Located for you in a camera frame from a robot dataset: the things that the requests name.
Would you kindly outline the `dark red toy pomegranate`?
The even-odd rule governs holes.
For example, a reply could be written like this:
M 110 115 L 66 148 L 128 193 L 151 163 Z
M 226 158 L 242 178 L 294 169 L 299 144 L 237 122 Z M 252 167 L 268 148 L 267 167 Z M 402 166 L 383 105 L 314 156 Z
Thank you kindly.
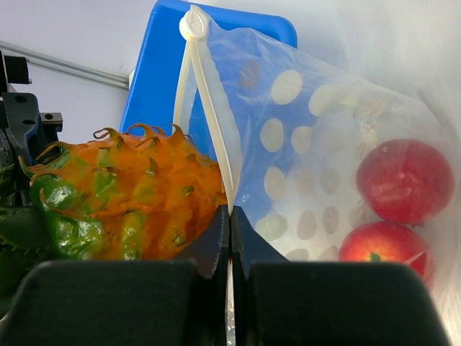
M 455 192 L 454 172 L 435 147 L 416 139 L 381 143 L 362 160 L 356 185 L 382 219 L 420 224 L 443 211 Z

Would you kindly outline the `orange toy pineapple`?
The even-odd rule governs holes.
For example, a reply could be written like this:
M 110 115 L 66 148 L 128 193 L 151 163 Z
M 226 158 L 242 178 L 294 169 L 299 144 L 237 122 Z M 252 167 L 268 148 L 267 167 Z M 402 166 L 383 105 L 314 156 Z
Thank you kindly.
M 172 134 L 103 128 L 1 168 L 1 299 L 47 260 L 169 260 L 227 202 L 218 163 Z

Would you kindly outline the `blue plastic tray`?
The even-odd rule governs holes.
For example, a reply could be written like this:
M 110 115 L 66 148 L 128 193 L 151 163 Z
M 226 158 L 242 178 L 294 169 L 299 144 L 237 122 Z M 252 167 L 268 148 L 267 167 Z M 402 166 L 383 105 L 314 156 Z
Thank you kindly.
M 158 125 L 169 132 L 173 121 L 179 72 L 184 55 L 185 39 L 179 31 L 180 19 L 190 9 L 186 1 L 158 1 L 151 12 L 143 38 L 137 66 L 120 126 L 126 131 L 135 123 Z M 212 56 L 220 56 L 216 68 L 236 116 L 242 142 L 250 145 L 243 152 L 255 151 L 258 156 L 277 156 L 293 152 L 291 135 L 294 126 L 283 122 L 281 115 L 261 118 L 243 103 L 244 97 L 270 100 L 272 82 L 277 73 L 266 63 L 258 65 L 249 57 L 256 42 L 242 37 L 243 28 L 251 28 L 281 43 L 297 47 L 297 33 L 292 23 L 283 17 L 242 12 L 216 6 L 201 5 L 201 9 L 243 49 L 236 62 L 226 57 L 226 47 L 212 48 Z

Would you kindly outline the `clear zip top bag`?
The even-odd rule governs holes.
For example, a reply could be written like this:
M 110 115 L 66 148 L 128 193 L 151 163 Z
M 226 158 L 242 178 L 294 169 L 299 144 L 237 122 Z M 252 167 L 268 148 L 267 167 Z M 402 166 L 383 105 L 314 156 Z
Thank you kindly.
M 435 272 L 431 287 L 422 280 L 445 332 L 448 345 L 460 343 L 460 141 L 450 121 L 418 98 L 399 94 L 337 69 L 296 48 L 250 28 L 242 37 L 256 42 L 249 57 L 277 73 L 271 99 L 244 97 L 261 118 L 281 115 L 294 126 L 293 152 L 277 156 L 245 154 L 236 116 L 216 68 L 226 47 L 236 62 L 243 49 L 198 4 L 180 19 L 185 39 L 176 92 L 174 120 L 194 138 L 209 136 L 218 160 L 230 214 L 242 208 L 255 232 L 291 262 L 342 262 L 339 247 L 356 227 L 386 221 L 359 194 L 356 175 L 371 150 L 393 139 L 423 141 L 438 149 L 455 176 L 447 207 L 409 227 L 431 249 Z

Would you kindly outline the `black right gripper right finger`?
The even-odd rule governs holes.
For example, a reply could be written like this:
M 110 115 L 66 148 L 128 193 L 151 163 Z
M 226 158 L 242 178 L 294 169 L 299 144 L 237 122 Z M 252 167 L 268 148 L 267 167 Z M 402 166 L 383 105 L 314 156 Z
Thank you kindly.
M 417 274 L 393 263 L 291 262 L 230 217 L 238 345 L 448 345 Z

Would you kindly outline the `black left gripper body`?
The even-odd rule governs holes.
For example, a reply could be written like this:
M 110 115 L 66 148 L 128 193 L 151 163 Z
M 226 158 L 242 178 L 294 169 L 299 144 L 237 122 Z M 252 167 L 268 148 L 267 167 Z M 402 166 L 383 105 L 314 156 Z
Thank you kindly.
M 39 111 L 37 97 L 16 92 L 15 84 L 30 84 L 27 59 L 1 54 L 1 203 L 27 205 L 28 182 L 18 158 L 27 165 L 58 140 L 63 118 L 59 112 Z

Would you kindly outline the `red toy apple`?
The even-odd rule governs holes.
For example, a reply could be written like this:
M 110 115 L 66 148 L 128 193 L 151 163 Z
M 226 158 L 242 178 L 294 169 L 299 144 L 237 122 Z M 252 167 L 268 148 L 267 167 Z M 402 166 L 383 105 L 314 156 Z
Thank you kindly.
M 378 221 L 353 229 L 339 247 L 342 262 L 397 262 L 408 265 L 431 287 L 435 264 L 426 241 L 409 227 Z

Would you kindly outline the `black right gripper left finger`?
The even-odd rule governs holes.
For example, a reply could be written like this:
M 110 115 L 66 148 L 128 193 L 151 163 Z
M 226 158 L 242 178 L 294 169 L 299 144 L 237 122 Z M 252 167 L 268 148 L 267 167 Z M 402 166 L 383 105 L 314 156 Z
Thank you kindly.
M 230 225 L 220 206 L 171 260 L 45 262 L 1 324 L 3 345 L 224 345 Z

